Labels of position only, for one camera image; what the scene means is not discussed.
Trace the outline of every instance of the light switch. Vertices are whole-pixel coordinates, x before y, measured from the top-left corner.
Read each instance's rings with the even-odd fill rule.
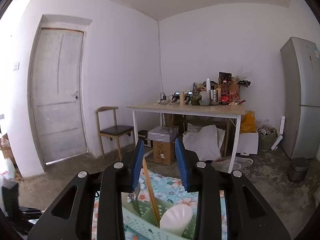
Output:
[[[20,62],[15,62],[13,65],[13,71],[19,70],[19,65],[20,65]]]

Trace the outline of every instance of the refrigerator door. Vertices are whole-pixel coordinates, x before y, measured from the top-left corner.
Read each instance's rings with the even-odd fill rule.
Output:
[[[320,107],[320,55],[316,45],[300,38],[291,38],[300,73],[301,105]]]
[[[299,129],[291,159],[314,158],[320,143],[320,107],[301,106]]]

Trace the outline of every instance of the chair seat cushion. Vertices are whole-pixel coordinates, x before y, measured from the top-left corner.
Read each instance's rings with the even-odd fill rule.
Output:
[[[100,131],[100,133],[104,134],[110,134],[110,135],[119,135],[125,132],[130,132],[133,130],[133,126],[128,125],[115,125],[111,126],[109,128],[103,129]]]

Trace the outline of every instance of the blue gripper pad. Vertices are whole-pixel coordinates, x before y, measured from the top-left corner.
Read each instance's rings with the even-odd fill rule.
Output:
[[[132,191],[135,191],[136,187],[139,183],[140,171],[141,171],[141,163],[144,155],[144,144],[142,140],[138,140],[136,148],[134,149],[133,156],[136,156],[134,166],[131,172],[131,181],[132,181]]]
[[[189,189],[188,169],[187,169],[186,160],[184,158],[182,146],[180,143],[181,142],[180,142],[179,138],[177,138],[176,143],[175,143],[176,157],[177,157],[178,168],[179,168],[179,173],[180,173],[182,185],[183,185],[184,189],[187,191]]]

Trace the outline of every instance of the door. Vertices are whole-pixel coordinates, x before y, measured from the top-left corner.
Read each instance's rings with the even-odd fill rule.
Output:
[[[87,152],[80,105],[83,33],[41,29],[32,74],[32,110],[46,163]]]
[[[316,157],[320,142],[319,126],[320,107],[301,106],[297,140],[290,156],[291,159]]]
[[[301,105],[320,107],[320,55],[311,41],[292,38],[300,73]]]

